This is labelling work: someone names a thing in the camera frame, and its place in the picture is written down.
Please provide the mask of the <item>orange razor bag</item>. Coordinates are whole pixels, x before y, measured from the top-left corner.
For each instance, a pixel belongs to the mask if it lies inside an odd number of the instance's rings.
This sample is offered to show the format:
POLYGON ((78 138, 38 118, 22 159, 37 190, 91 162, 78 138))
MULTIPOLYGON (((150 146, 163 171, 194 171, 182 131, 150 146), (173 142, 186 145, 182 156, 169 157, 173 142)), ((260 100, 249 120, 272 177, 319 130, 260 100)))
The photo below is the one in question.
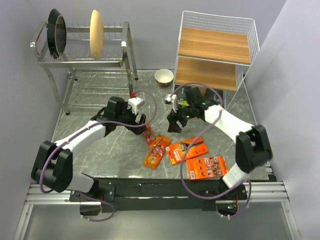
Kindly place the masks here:
POLYGON ((150 141, 150 152, 143 161, 143 165, 156 169, 162 160, 166 147, 169 146, 171 139, 167 136, 158 134, 154 140, 150 141))
POLYGON ((158 145, 162 141, 162 138, 159 135, 156 136, 154 134, 153 129, 150 124, 146 125, 146 130, 142 133, 142 135, 144 136, 144 138, 147 142, 147 145, 150 148, 155 147, 156 145, 158 145))

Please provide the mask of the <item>black green razor box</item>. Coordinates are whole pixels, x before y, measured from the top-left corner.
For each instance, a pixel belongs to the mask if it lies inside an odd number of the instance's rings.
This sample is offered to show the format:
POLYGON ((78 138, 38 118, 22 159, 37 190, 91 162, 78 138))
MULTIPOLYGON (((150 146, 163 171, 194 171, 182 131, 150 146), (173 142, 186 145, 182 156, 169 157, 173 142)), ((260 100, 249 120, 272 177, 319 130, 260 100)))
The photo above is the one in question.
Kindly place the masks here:
POLYGON ((180 96, 178 98, 178 105, 184 108, 184 107, 188 107, 190 104, 188 103, 187 99, 184 96, 180 96))
POLYGON ((224 92, 223 90, 220 89, 215 89, 217 92, 218 96, 209 88, 206 89, 204 97, 206 100, 214 100, 217 102, 219 105, 223 106, 224 105, 224 92))

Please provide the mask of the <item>white wire wooden shelf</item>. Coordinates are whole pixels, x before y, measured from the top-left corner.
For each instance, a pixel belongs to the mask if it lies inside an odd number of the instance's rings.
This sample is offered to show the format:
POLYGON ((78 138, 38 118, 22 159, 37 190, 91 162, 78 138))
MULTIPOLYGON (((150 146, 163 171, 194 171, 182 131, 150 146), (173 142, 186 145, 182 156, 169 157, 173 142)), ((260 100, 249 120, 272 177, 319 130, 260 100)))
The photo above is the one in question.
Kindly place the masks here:
POLYGON ((260 50, 255 20, 185 10, 174 70, 174 89, 199 82, 222 93, 237 92, 244 69, 260 50))

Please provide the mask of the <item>steel dish rack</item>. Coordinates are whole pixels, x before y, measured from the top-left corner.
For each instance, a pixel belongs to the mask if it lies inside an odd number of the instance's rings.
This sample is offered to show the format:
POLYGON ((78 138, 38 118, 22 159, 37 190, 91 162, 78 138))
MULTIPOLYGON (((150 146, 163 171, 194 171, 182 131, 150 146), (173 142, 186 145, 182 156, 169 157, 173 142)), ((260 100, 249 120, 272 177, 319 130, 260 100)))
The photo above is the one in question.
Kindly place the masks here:
POLYGON ((97 59, 91 55, 88 26, 67 27, 62 55, 51 54, 47 41, 41 51, 37 50, 38 40, 47 36, 47 29, 47 22, 39 24, 30 48, 48 76, 63 113, 97 112, 111 96, 131 96, 138 73, 129 22, 104 26, 103 49, 97 59))

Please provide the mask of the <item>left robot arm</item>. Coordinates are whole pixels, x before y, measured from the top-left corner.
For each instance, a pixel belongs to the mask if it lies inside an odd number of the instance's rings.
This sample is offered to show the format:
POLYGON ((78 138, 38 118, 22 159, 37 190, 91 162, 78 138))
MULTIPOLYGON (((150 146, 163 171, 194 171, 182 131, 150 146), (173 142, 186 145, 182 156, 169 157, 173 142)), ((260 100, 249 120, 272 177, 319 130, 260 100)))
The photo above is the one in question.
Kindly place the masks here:
POLYGON ((81 192, 88 201, 95 200, 100 193, 98 181, 91 176, 74 172, 74 159, 95 141, 113 132, 117 126, 125 126, 135 135, 142 134, 147 129, 146 116, 142 114, 139 120, 136 118, 144 103, 140 97, 125 101, 112 96, 107 105, 82 128, 61 140, 45 141, 40 145, 31 178, 58 193, 74 190, 81 192))

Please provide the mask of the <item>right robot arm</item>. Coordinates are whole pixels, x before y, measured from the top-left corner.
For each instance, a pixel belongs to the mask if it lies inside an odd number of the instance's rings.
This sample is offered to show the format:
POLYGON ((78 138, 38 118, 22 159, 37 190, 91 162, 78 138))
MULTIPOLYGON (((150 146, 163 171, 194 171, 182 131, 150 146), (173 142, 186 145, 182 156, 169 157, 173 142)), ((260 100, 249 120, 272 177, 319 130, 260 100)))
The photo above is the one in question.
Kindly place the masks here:
POLYGON ((167 116, 169 133, 180 133, 188 120, 198 118, 215 126, 235 143, 235 164, 222 177, 224 182, 219 186, 219 195, 224 199, 232 198, 236 186, 246 180, 257 167, 273 158, 273 153, 266 128, 261 124, 252 125, 225 110, 222 105, 208 97, 202 96, 198 87, 185 92, 187 106, 179 104, 176 94, 168 94, 164 102, 172 105, 167 116))

